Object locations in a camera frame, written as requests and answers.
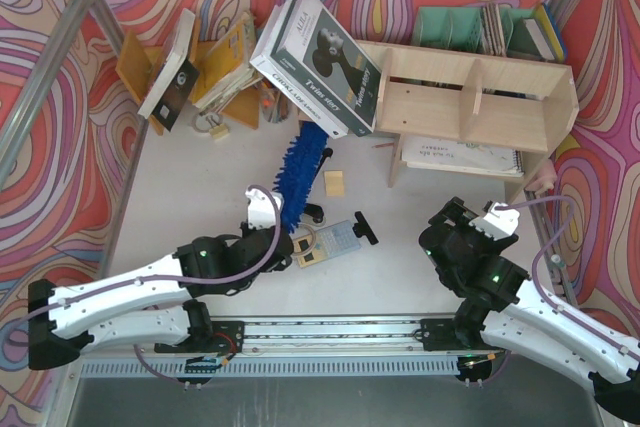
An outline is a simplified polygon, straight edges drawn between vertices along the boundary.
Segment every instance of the black clip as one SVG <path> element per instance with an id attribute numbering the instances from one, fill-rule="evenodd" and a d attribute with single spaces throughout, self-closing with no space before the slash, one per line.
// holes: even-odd
<path id="1" fill-rule="evenodd" d="M 362 212 L 358 211 L 354 214 L 356 216 L 356 222 L 353 224 L 353 233 L 356 234 L 356 237 L 367 237 L 367 240 L 371 245 L 376 245 L 379 240 L 376 237 L 376 234 L 373 233 L 371 227 L 369 226 L 369 222 L 364 218 Z"/>

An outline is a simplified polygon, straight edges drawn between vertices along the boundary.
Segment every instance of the notebook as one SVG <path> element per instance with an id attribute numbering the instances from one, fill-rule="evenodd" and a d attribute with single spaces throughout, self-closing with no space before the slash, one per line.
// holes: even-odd
<path id="1" fill-rule="evenodd" d="M 522 160 L 518 151 L 488 145 L 408 136 L 402 160 L 409 167 L 446 170 L 468 174 L 522 177 Z"/>
<path id="2" fill-rule="evenodd" d="M 551 45 L 536 19 L 520 19 L 516 22 L 509 51 L 539 56 L 551 62 L 556 60 Z"/>

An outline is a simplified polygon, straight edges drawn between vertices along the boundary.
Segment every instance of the book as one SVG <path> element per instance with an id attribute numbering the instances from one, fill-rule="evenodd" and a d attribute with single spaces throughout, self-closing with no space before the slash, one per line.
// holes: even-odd
<path id="1" fill-rule="evenodd" d="M 253 16 L 243 12 L 209 52 L 198 59 L 201 75 L 193 94 L 197 109 L 219 112 L 241 90 L 260 80 L 249 63 L 255 46 Z"/>
<path id="2" fill-rule="evenodd" d="M 500 16 L 500 7 L 498 4 L 492 3 L 493 18 L 496 26 L 496 36 L 498 42 L 498 52 L 501 57 L 507 56 L 507 45 L 504 38 L 504 29 L 502 28 L 502 17 Z"/>
<path id="3" fill-rule="evenodd" d="M 375 128 L 380 68 L 320 0 L 297 0 L 272 58 L 357 136 Z"/>
<path id="4" fill-rule="evenodd" d="M 528 54 L 548 61 L 556 57 L 542 27 L 536 19 L 520 19 L 513 27 L 510 53 Z"/>
<path id="5" fill-rule="evenodd" d="M 165 127 L 169 130 L 186 102 L 185 98 L 180 103 L 182 94 L 188 88 L 188 96 L 198 78 L 198 70 L 187 60 L 195 18 L 195 14 L 190 10 L 182 10 L 178 22 L 162 45 L 162 50 L 152 67 L 147 95 L 138 109 L 138 114 L 144 118 L 149 118 L 155 112 L 154 116 L 163 125 L 167 124 Z M 179 92 L 172 92 L 171 101 L 165 99 L 160 105 L 163 96 L 172 87 Z"/>
<path id="6" fill-rule="evenodd" d="M 283 25 L 286 25 L 294 7 L 293 0 L 286 0 L 281 6 L 274 7 L 262 35 L 251 56 L 251 65 L 284 93 L 298 108 L 307 114 L 330 137 L 337 139 L 347 135 L 347 127 L 332 112 L 325 109 L 320 101 L 311 97 L 294 79 L 289 79 L 279 64 L 271 59 Z"/>
<path id="7" fill-rule="evenodd" d="M 520 153 L 493 147 L 430 137 L 408 136 L 402 160 L 409 167 L 468 174 L 522 177 Z"/>
<path id="8" fill-rule="evenodd" d="M 547 39 L 553 48 L 556 60 L 560 63 L 564 63 L 567 59 L 567 46 L 562 40 L 560 30 L 558 29 L 547 5 L 544 3 L 538 4 L 536 8 L 533 9 L 533 17 L 540 23 L 542 30 L 546 34 Z"/>

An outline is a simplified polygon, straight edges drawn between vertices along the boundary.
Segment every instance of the black bracket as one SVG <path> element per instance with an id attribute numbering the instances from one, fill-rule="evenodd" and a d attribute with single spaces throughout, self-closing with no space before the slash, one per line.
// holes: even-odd
<path id="1" fill-rule="evenodd" d="M 457 350 L 495 350 L 485 344 L 480 336 L 461 336 L 455 318 L 421 319 L 420 329 L 416 331 L 416 340 L 422 342 L 427 352 Z"/>
<path id="2" fill-rule="evenodd" d="M 371 230 L 371 226 L 369 226 L 369 222 L 364 218 L 362 212 L 358 211 L 354 214 L 356 216 L 357 222 L 353 224 L 353 233 L 356 234 L 356 237 L 366 237 L 371 245 L 376 245 L 379 240 L 376 237 L 376 234 Z"/>
<path id="3" fill-rule="evenodd" d="M 190 300 L 183 305 L 189 315 L 189 337 L 178 345 L 156 344 L 158 354 L 211 353 L 227 355 L 242 352 L 244 343 L 244 322 L 212 322 L 203 302 Z"/>

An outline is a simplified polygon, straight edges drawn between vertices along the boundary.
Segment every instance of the yellow book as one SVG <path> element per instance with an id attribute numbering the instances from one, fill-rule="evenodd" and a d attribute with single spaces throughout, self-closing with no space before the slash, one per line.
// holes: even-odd
<path id="1" fill-rule="evenodd" d="M 200 78 L 194 89 L 193 101 L 204 109 L 237 82 L 251 75 L 248 47 L 255 44 L 253 17 L 244 12 L 238 22 L 197 61 Z"/>
<path id="2" fill-rule="evenodd" d="M 545 4 L 538 4 L 533 10 L 533 17 L 538 21 L 542 30 L 544 30 L 544 33 L 549 39 L 556 60 L 560 63 L 564 63 L 565 60 L 567 60 L 567 48 L 562 41 L 562 37 L 560 37 L 560 34 L 558 33 L 547 6 Z"/>

